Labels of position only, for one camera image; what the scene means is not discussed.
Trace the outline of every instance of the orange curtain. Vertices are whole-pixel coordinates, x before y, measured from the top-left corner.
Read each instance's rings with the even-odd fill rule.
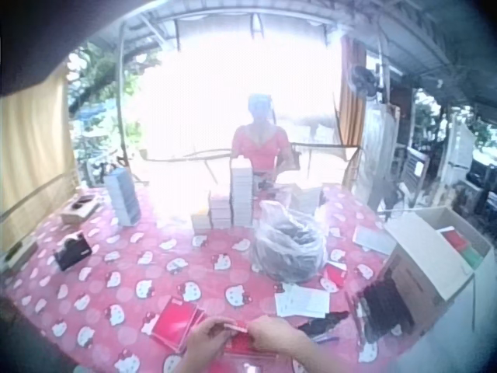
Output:
[[[360,145],[363,138],[366,103],[349,87],[350,68],[366,66],[366,48],[348,36],[342,38],[342,87],[340,89],[340,137],[344,145]]]

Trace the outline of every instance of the hand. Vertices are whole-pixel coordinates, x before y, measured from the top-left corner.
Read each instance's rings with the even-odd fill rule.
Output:
[[[261,316],[247,325],[254,347],[260,351],[293,356],[306,335],[285,319]]]
[[[203,371],[223,353],[226,342],[236,334],[223,327],[226,323],[236,322],[225,317],[210,317],[192,328],[186,341],[185,356],[178,366],[178,373]]]

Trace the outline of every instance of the woman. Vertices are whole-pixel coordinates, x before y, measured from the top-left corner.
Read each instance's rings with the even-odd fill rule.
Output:
[[[231,157],[250,159],[254,174],[274,180],[283,171],[294,169],[294,159],[285,130],[269,122],[273,113],[271,96],[251,95],[248,111],[253,122],[239,127],[231,146]],[[276,157],[283,161],[276,167]]]

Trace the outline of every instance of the pink shirt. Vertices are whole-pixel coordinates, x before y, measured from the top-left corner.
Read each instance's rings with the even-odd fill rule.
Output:
[[[278,127],[275,134],[262,145],[254,142],[247,135],[244,127],[239,127],[233,136],[231,150],[235,155],[243,155],[250,159],[254,171],[272,172],[276,165],[276,157],[289,147],[287,133],[281,127]]]

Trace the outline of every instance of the hello kitty print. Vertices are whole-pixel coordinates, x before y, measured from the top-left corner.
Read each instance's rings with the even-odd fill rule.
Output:
[[[366,206],[354,203],[348,192],[331,188],[326,193],[324,215],[328,226],[339,230],[338,239],[331,235],[328,239],[326,260],[346,265],[348,276],[340,288],[322,274],[303,286],[327,291],[332,310],[342,311],[346,307],[344,292],[353,293],[374,281],[384,260],[374,251],[366,253],[350,243],[355,226],[378,230],[384,226]],[[141,196],[141,204],[142,219],[135,227],[120,227],[112,207],[103,203],[81,227],[62,225],[54,214],[34,232],[38,250],[16,275],[2,278],[2,286],[43,338],[95,371],[171,372],[181,356],[166,350],[152,335],[171,296],[195,302],[209,315],[244,321],[275,315],[274,295],[285,291],[287,285],[270,280],[261,263],[252,261],[252,230],[233,228],[194,235],[188,225],[183,228],[168,218],[162,219],[168,224],[159,227],[147,194]],[[92,247],[92,255],[61,272],[54,250],[61,247],[64,237],[79,230]],[[393,358],[393,350],[408,348],[405,341],[409,335],[402,333],[400,326],[384,337],[390,338],[389,343],[398,343],[393,350],[387,350],[383,341],[359,346],[354,328],[352,320],[340,323],[333,331],[340,340],[330,343],[352,366],[378,371],[377,364],[382,366],[385,359]],[[243,371],[244,363],[225,356],[213,370]],[[260,369],[305,371],[296,361],[261,362]]]

